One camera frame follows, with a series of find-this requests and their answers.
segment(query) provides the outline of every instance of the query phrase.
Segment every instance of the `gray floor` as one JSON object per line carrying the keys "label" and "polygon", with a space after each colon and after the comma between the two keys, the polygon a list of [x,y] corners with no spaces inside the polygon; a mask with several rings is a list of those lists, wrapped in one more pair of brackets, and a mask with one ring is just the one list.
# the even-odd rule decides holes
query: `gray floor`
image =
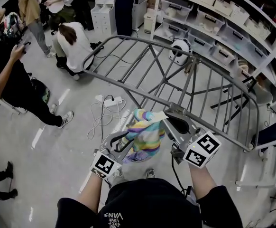
{"label": "gray floor", "polygon": [[[101,35],[96,35],[93,31],[88,32],[88,35],[91,42],[103,39]],[[139,36],[149,38],[149,35],[143,33],[143,27]],[[19,191],[19,196],[15,200],[0,201],[0,214],[7,226],[11,228],[53,227],[57,218],[58,200],[61,197],[76,198],[88,175],[88,169],[93,160],[93,150],[98,148],[101,142],[99,127],[96,128],[95,137],[90,141],[87,139],[87,132],[92,128],[90,105],[95,102],[94,97],[98,94],[121,96],[127,101],[124,111],[132,110],[135,106],[122,89],[99,79],[83,75],[79,81],[74,81],[66,71],[56,68],[54,58],[44,57],[30,33],[26,34],[26,38],[32,42],[27,48],[27,53],[21,59],[26,70],[32,72],[33,76],[42,80],[50,88],[52,94],[49,104],[60,103],[57,114],[73,110],[74,119],[64,129],[58,129],[45,126],[31,113],[17,115],[2,106],[0,107],[0,171],[6,168],[7,161],[14,163],[15,179],[12,187]],[[49,31],[46,32],[46,40],[48,44],[51,43]],[[106,46],[98,56],[105,55],[111,46]],[[123,51],[120,49],[114,53],[120,56]],[[136,56],[135,52],[124,59],[132,61],[134,56]],[[110,60],[113,63],[116,59],[111,57]],[[150,62],[153,57],[150,55],[146,60]],[[166,68],[168,61],[162,63]],[[127,67],[119,67],[117,70],[120,72],[112,74],[111,77],[120,75],[126,69]],[[136,84],[138,74],[139,72],[128,82]],[[201,75],[205,76],[198,78],[200,87],[204,86],[204,80],[207,77],[206,74]],[[149,89],[154,83],[152,78],[156,78],[156,76],[156,72],[151,70],[149,78],[144,80],[141,87],[145,90]],[[184,75],[180,74],[175,79],[175,83],[184,84],[184,79]],[[215,80],[214,77],[213,85],[215,84],[220,85],[220,79]],[[166,97],[166,95],[169,95],[168,90],[163,93],[162,97]],[[209,119],[215,117],[216,112],[209,106],[216,101],[216,95],[209,95],[204,111]],[[200,109],[201,103],[201,100],[196,99],[196,110]],[[93,106],[93,110],[95,115],[100,115],[100,107]],[[260,123],[262,125],[268,117],[268,112],[265,108],[261,111]],[[118,124],[118,119],[114,119],[112,123],[105,126],[104,135],[110,134],[116,124]],[[41,133],[39,138],[36,137],[37,133]],[[271,190],[238,189],[235,186],[235,180],[240,172],[240,162],[246,160],[247,155],[249,155],[251,170],[246,178],[259,178],[262,162],[257,157],[257,153],[244,154],[241,149],[233,146],[230,142],[221,137],[219,139],[222,142],[222,147],[207,167],[218,185],[227,186],[240,212],[244,226],[250,221],[256,222],[263,218],[270,209],[268,195]],[[125,165],[126,177],[129,180],[141,178],[148,167],[153,167],[157,177],[163,178],[179,188],[170,164],[170,147],[171,143],[166,137],[162,141],[160,152],[153,159],[144,163]],[[192,184],[187,164],[176,165],[176,170],[184,186]],[[8,186],[9,181],[5,180],[0,183],[0,190],[7,190]],[[101,195],[102,205],[106,200],[107,193],[108,186],[104,183]]]}

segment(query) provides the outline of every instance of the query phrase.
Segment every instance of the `woman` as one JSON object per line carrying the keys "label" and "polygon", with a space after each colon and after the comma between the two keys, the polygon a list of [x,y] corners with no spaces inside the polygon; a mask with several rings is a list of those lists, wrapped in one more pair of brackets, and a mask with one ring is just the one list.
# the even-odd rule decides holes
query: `woman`
{"label": "woman", "polygon": [[134,0],[116,0],[115,18],[117,34],[131,36],[132,34],[132,9]]}
{"label": "woman", "polygon": [[[64,23],[60,18],[59,29],[53,44],[57,53],[57,66],[65,68],[73,79],[78,80],[82,73],[82,62],[92,52],[90,42],[85,35],[83,26],[78,22]],[[93,63],[91,57],[85,65],[89,69]]]}

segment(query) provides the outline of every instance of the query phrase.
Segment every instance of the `white shelving unit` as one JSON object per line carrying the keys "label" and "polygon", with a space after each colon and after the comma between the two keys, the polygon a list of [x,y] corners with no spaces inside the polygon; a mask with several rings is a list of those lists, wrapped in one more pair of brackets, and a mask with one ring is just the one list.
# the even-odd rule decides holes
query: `white shelving unit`
{"label": "white shelving unit", "polygon": [[[194,4],[198,4],[200,6],[203,6],[203,7],[207,8],[207,9],[209,9],[209,10],[212,10],[215,13],[223,16],[225,19],[227,19],[227,20],[229,20],[229,21],[237,24],[236,21],[234,21],[230,16],[226,16],[225,14],[217,11],[213,6],[210,6],[209,4],[206,4],[206,3],[202,2],[202,1],[199,1],[199,0],[188,0],[188,1],[191,1]],[[264,11],[262,11],[259,7],[257,7],[253,2],[251,2],[250,0],[243,0],[243,1],[245,1],[246,3],[248,3],[256,11],[258,11],[266,20],[268,20],[276,28],[276,23],[267,14],[265,14]],[[156,16],[157,16],[158,8],[159,8],[159,3],[160,3],[160,0],[156,0],[156,3],[155,3],[155,14],[156,14]],[[216,41],[224,44],[225,46],[227,46],[228,48],[230,48],[231,50],[233,50],[234,52],[236,52],[238,55],[240,55],[242,58],[246,59],[251,65],[253,65],[256,68],[256,71],[253,73],[253,76],[257,76],[260,73],[262,73],[276,87],[276,75],[275,75],[275,72],[274,72],[274,70],[273,70],[273,68],[272,68],[272,66],[270,64],[271,61],[274,58],[276,58],[276,46],[274,48],[272,48],[271,45],[269,45],[265,40],[261,39],[258,35],[252,33],[246,26],[244,26],[244,25],[238,25],[237,24],[237,26],[239,26],[241,29],[243,29],[245,32],[247,32],[259,44],[261,44],[268,51],[268,53],[269,53],[267,59],[264,60],[260,65],[256,65],[255,62],[253,62],[253,60],[251,60],[251,57],[248,56],[248,53],[242,52],[242,51],[236,49],[229,42],[223,40],[219,36],[219,33],[217,35],[214,35],[214,34],[212,34],[210,32],[205,31],[203,28],[195,25],[193,23],[193,19],[191,18],[190,15],[188,17],[188,20],[185,23],[183,23],[181,21],[178,21],[178,20],[175,20],[175,19],[173,19],[171,17],[165,17],[165,18],[169,19],[169,20],[173,20],[173,21],[181,23],[181,24],[185,24],[188,27],[194,28],[194,29],[196,29],[196,30],[198,30],[198,31],[206,34],[207,36],[210,36],[210,37],[214,38]],[[151,39],[153,39],[154,36],[158,36],[158,37],[167,39],[169,41],[172,41],[172,39],[166,38],[164,36],[162,28],[159,27],[155,31],[155,25],[156,25],[156,19],[153,20],[153,25],[152,25],[152,30],[151,30]],[[210,61],[216,63],[219,66],[221,66],[222,68],[230,71],[229,68],[226,68],[222,63],[220,63],[217,60],[215,60],[214,58],[212,58],[210,54],[208,54],[208,55],[202,55],[202,56],[206,57]]]}

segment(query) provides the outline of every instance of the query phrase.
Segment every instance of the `sneaker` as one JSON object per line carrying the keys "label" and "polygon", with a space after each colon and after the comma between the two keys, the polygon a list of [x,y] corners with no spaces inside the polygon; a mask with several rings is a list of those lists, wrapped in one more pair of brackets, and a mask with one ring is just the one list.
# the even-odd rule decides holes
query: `sneaker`
{"label": "sneaker", "polygon": [[79,74],[75,74],[75,75],[73,76],[73,79],[76,80],[76,81],[79,80],[79,79],[80,79]]}
{"label": "sneaker", "polygon": [[5,169],[6,176],[13,179],[14,178],[13,170],[14,170],[13,163],[7,162],[7,168]]}
{"label": "sneaker", "polygon": [[49,112],[53,115],[56,114],[57,111],[57,105],[56,104],[52,104],[51,109],[49,110]]}
{"label": "sneaker", "polygon": [[117,169],[117,170],[113,173],[113,178],[122,177],[122,176],[123,176],[122,167],[120,167],[119,169]]}
{"label": "sneaker", "polygon": [[59,128],[63,128],[65,125],[67,125],[74,117],[74,113],[72,111],[69,111],[62,117],[62,124]]}
{"label": "sneaker", "polygon": [[55,56],[56,56],[56,53],[51,51],[50,53],[47,54],[46,57],[47,58],[52,58],[52,57],[55,57]]}
{"label": "sneaker", "polygon": [[17,189],[13,189],[12,191],[9,192],[10,198],[14,199],[15,197],[18,196],[18,191]]}
{"label": "sneaker", "polygon": [[155,171],[154,169],[148,169],[146,173],[146,179],[148,178],[155,178]]}

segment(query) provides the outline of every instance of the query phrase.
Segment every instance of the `black cable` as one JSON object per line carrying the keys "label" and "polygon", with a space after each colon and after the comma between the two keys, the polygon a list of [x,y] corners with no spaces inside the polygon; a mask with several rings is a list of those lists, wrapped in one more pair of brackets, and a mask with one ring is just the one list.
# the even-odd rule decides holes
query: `black cable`
{"label": "black cable", "polygon": [[104,101],[106,100],[107,97],[111,96],[111,100],[114,101],[114,97],[112,95],[107,95],[103,102],[102,102],[102,108],[101,108],[101,143],[103,142],[103,125],[102,125],[102,117],[103,117],[103,106],[104,106]]}
{"label": "black cable", "polygon": [[180,182],[180,180],[179,180],[179,177],[178,177],[178,175],[177,175],[177,173],[176,173],[176,170],[175,170],[175,167],[174,167],[174,158],[173,158],[173,156],[172,156],[172,168],[173,168],[173,172],[174,172],[174,174],[175,174],[175,176],[176,176],[176,179],[177,179],[177,181],[178,181],[178,184],[179,184],[179,186],[180,186],[180,188],[181,188],[181,190],[182,190],[181,192],[183,192],[183,195],[185,195],[184,192],[185,192],[186,189],[183,188],[183,186],[182,186],[182,184],[181,184],[181,182]]}

